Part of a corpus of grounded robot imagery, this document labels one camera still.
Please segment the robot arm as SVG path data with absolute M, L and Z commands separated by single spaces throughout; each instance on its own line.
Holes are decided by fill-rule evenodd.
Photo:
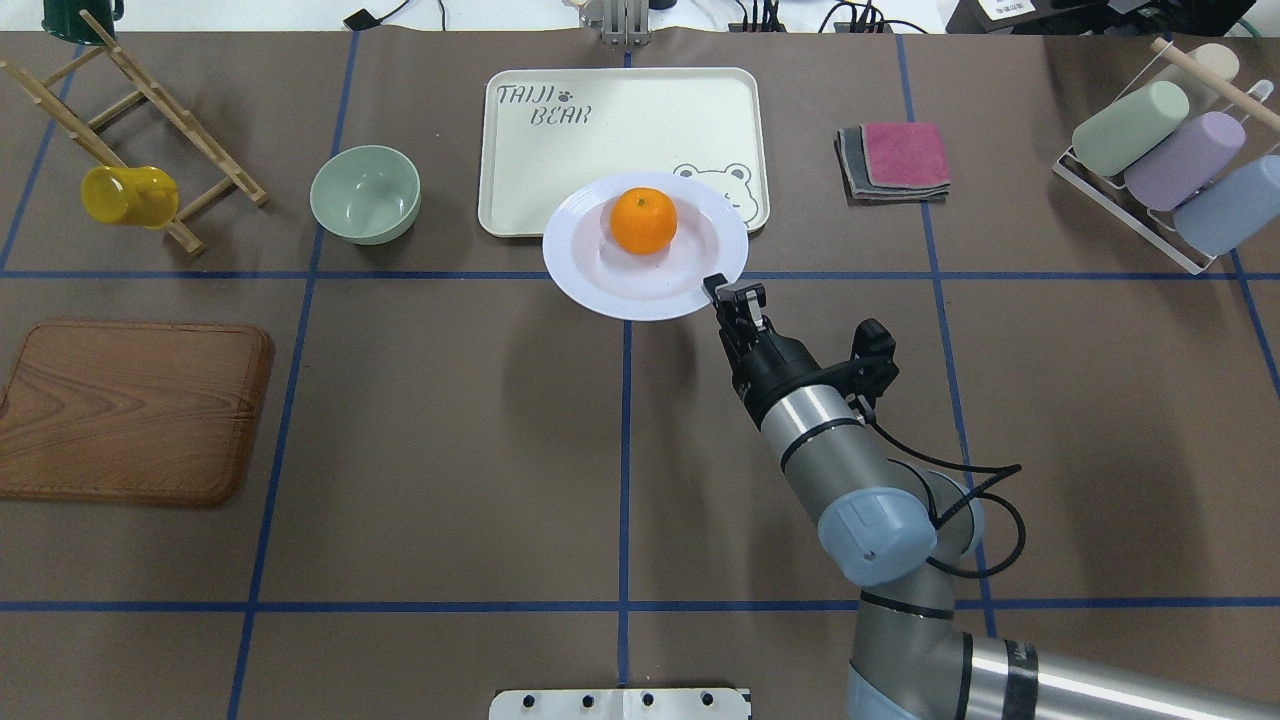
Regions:
M 846 707 L 852 719 L 1275 719 L 1277 706 L 1046 653 L 955 626 L 955 583 L 984 534 L 980 501 L 954 465 L 887 456 L 876 402 L 899 368 L 876 319 L 849 360 L 822 366 L 764 314 L 759 283 L 704 278 L 733 388 L 860 591 Z

